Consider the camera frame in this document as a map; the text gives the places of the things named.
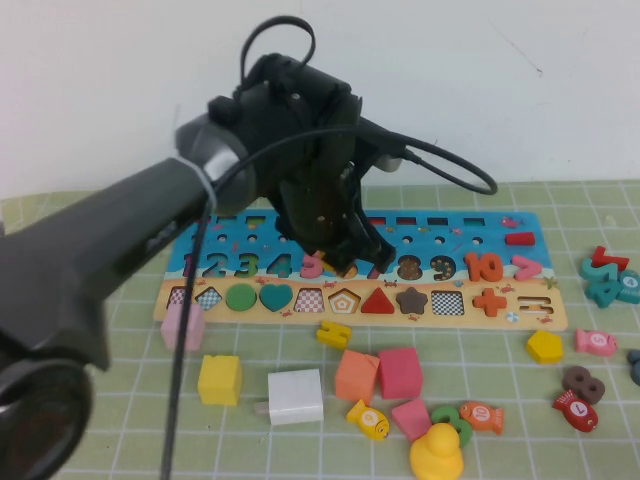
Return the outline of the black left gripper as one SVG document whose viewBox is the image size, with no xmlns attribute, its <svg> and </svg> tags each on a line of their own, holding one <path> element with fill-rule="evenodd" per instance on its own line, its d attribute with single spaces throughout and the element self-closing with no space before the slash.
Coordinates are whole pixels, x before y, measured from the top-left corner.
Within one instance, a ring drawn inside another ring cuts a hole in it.
<svg viewBox="0 0 640 480">
<path fill-rule="evenodd" d="M 361 109 L 348 83 L 280 54 L 262 56 L 232 96 L 208 104 L 209 120 L 252 160 L 256 194 L 278 212 L 280 231 L 336 275 L 357 259 L 383 274 L 396 258 L 364 211 L 354 212 L 356 140 L 335 130 L 357 125 Z"/>
</svg>

